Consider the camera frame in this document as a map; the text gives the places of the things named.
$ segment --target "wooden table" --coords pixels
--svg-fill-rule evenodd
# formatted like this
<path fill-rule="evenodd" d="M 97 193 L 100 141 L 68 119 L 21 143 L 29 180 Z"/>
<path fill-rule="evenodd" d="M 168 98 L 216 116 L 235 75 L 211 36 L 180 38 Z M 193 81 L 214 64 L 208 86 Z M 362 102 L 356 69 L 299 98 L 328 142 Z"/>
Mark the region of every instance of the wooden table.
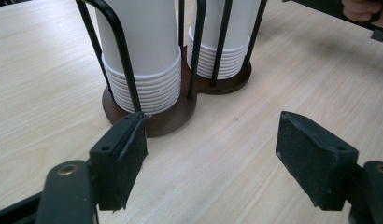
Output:
<path fill-rule="evenodd" d="M 277 125 L 282 110 L 303 114 L 357 148 L 359 165 L 383 161 L 383 43 L 370 34 L 269 1 L 248 85 L 199 95 L 186 125 L 148 139 L 127 209 L 101 223 L 348 223 L 349 204 L 314 208 L 276 157 Z M 0 7 L 0 209 L 41 191 L 56 164 L 88 159 L 110 128 L 105 86 L 73 0 Z"/>

